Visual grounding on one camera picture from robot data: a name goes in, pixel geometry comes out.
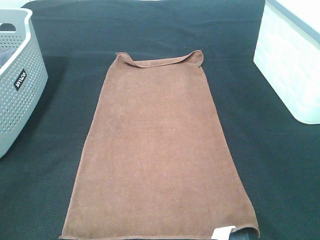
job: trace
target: basket logo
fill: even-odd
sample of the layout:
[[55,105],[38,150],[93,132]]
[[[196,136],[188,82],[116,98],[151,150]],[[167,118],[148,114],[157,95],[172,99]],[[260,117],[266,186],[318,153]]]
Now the basket logo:
[[19,74],[18,78],[15,80],[15,82],[13,83],[15,89],[18,91],[21,88],[21,85],[24,83],[24,81],[26,80],[27,74],[25,69],[22,69],[22,72]]

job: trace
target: black surface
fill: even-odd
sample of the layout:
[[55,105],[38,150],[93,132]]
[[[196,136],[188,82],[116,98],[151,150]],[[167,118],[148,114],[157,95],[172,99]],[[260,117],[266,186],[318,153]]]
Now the black surface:
[[[58,239],[116,52],[149,60],[196,49],[204,53],[203,69],[260,239],[319,239],[320,125],[296,121],[253,63],[263,0],[46,0],[25,7],[33,10],[49,79],[0,159],[1,240]],[[231,237],[244,240],[248,233]]]

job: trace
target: plastic laundry basket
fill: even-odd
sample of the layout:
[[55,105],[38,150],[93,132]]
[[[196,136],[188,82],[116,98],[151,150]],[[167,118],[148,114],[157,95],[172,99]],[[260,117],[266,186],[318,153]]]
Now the plastic laundry basket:
[[0,50],[15,49],[0,68],[0,157],[26,124],[48,79],[31,15],[24,8],[0,9],[0,23],[15,27],[0,31]]

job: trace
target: basket handle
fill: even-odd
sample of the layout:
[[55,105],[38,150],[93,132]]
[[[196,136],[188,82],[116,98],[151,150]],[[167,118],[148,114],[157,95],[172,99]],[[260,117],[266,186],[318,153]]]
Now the basket handle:
[[15,27],[15,31],[0,31],[0,33],[25,38],[30,35],[31,16],[32,11],[26,8],[0,9],[0,23],[12,24]]

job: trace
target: black fabric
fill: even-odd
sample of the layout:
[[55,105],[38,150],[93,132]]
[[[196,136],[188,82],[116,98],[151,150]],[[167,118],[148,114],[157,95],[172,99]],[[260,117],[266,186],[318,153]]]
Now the black fabric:
[[[296,121],[253,63],[263,7],[263,0],[26,4],[49,78],[25,128],[0,159],[0,239],[54,240],[61,234],[116,52],[150,60],[196,49],[204,53],[203,69],[260,239],[318,239],[320,125]],[[244,229],[231,239],[257,236]]]

